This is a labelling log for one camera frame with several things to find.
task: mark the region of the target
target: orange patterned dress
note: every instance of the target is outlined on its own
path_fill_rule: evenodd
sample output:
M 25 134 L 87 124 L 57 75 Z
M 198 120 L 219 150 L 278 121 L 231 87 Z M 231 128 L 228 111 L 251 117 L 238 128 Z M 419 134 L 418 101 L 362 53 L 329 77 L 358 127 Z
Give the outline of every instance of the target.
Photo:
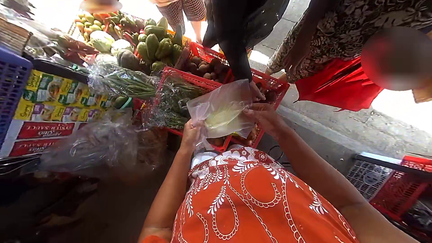
M 206 160 L 189 179 L 171 242 L 358 242 L 327 200 L 254 148 Z

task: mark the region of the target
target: bundle of green beans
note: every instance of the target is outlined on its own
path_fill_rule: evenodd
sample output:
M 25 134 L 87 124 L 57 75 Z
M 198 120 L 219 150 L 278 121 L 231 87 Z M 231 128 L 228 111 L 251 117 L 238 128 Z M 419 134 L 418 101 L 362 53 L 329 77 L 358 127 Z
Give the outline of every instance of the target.
M 182 129 L 190 118 L 186 102 L 204 93 L 202 88 L 187 83 L 179 76 L 168 76 L 162 86 L 159 100 L 159 109 L 166 112 L 165 126 Z
M 116 71 L 104 77 L 103 82 L 118 95 L 131 98 L 149 99 L 156 95 L 156 88 L 137 76 L 123 71 Z

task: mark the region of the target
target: blue plastic crate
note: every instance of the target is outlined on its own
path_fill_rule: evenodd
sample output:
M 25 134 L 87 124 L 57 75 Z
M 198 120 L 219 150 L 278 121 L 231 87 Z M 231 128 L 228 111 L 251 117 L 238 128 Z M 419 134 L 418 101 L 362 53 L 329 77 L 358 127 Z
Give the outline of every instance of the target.
M 0 47 L 0 148 L 32 68 L 30 61 Z

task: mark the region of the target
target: hand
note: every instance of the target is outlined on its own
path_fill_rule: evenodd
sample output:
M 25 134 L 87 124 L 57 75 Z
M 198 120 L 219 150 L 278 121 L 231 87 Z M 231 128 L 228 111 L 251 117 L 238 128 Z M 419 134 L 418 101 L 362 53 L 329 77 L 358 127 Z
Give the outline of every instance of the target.
M 283 65 L 285 66 L 285 72 L 287 74 L 293 75 L 295 69 L 303 62 L 305 57 L 311 51 L 311 41 L 300 41 L 296 40 L 294 45 L 288 51 L 285 59 L 283 60 Z
M 188 151 L 193 151 L 195 149 L 195 143 L 201 134 L 203 123 L 204 122 L 201 121 L 193 126 L 192 119 L 186 122 L 183 129 L 183 138 L 181 139 L 180 148 Z
M 245 109 L 243 112 L 254 121 L 259 122 L 276 141 L 286 136 L 285 131 L 292 131 L 270 104 L 254 103 L 250 109 Z
M 249 83 L 249 86 L 251 87 L 251 94 L 252 94 L 252 100 L 253 101 L 259 101 L 262 99 L 266 99 L 266 97 L 261 93 L 260 89 L 257 87 L 254 81 L 251 81 Z

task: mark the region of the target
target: red bag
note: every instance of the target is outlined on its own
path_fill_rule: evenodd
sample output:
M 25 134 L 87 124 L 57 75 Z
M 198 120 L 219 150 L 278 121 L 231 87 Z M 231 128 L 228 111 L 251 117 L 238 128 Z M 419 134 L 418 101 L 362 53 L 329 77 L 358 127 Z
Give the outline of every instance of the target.
M 299 100 L 313 102 L 357 112 L 371 106 L 383 90 L 363 72 L 360 57 L 349 61 L 336 59 L 314 76 L 295 83 Z

